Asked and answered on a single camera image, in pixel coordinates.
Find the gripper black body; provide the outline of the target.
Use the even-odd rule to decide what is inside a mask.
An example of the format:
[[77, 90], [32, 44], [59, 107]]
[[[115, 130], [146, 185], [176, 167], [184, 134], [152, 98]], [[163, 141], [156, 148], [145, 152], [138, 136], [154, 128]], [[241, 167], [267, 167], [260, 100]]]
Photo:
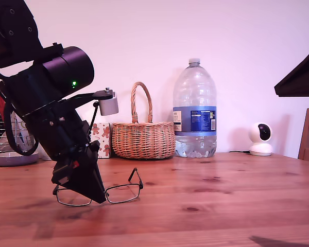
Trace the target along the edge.
[[75, 110], [87, 102], [54, 101], [23, 116], [27, 129], [53, 161], [97, 162], [97, 152], [90, 144], [89, 124]]

